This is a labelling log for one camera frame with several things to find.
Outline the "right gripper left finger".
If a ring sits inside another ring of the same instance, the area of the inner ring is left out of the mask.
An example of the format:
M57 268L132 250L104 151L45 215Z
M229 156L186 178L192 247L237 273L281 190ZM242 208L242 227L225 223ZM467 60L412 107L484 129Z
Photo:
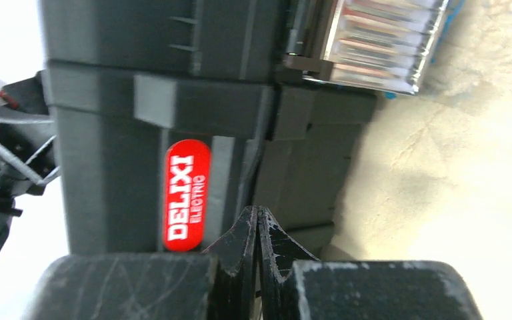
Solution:
M250 319L256 207L202 252L68 255L42 275L24 319Z

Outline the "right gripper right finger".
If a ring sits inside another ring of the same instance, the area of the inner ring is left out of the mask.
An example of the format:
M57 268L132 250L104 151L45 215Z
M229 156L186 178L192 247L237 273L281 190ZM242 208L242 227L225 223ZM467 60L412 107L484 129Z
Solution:
M258 209L264 319L480 319L463 278L439 261L321 261Z

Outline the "black plastic toolbox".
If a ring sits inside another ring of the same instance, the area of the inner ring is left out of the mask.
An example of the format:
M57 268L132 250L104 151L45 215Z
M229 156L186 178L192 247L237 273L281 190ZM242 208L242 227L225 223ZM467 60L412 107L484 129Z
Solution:
M248 205L318 254L380 91L414 95L446 1L42 1L75 254L207 247Z

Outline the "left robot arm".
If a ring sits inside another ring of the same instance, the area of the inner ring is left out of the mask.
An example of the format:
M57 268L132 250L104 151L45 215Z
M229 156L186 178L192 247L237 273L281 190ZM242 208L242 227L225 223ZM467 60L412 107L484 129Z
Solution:
M56 134L45 102L42 73L0 85L0 251L21 195L42 195L59 169L53 154Z

